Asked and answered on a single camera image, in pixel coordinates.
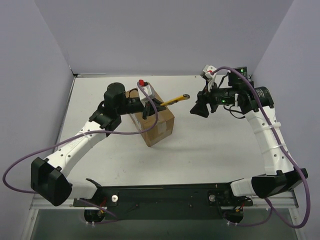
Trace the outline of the yellow utility knife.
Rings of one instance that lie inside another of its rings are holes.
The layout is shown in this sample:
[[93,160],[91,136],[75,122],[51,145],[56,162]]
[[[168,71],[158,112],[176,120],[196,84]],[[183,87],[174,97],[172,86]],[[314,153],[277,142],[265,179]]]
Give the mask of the yellow utility knife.
[[171,106],[175,103],[178,103],[178,102],[181,102],[181,101],[185,101],[185,100],[188,100],[190,99],[190,95],[189,94],[183,94],[183,95],[180,95],[180,96],[177,96],[171,100],[168,100],[166,102],[163,102],[161,105],[162,106]]

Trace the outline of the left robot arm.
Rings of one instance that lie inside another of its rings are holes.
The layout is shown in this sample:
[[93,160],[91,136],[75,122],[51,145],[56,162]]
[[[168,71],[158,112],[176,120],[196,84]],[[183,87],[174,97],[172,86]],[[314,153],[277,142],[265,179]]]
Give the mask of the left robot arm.
[[153,87],[144,81],[137,83],[137,97],[126,95],[125,86],[114,82],[108,85],[103,101],[74,137],[65,140],[56,152],[45,159],[37,157],[31,163],[31,188],[53,206],[64,203],[71,195],[84,198],[90,205],[101,203],[103,194],[96,188],[86,189],[68,181],[73,167],[97,143],[114,133],[122,115],[141,113],[142,118],[158,116],[166,110],[155,97]]

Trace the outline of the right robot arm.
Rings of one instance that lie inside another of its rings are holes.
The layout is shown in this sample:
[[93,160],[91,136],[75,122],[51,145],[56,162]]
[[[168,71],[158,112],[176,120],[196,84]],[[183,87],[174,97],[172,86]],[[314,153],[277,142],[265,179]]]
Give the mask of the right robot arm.
[[265,199],[306,183],[308,173],[306,169],[298,168],[289,155],[273,99],[266,87],[257,87],[254,92],[249,88],[204,88],[198,92],[190,113],[207,118],[219,105],[240,107],[255,134],[264,162],[264,174],[231,182],[230,188],[235,197],[258,196]]

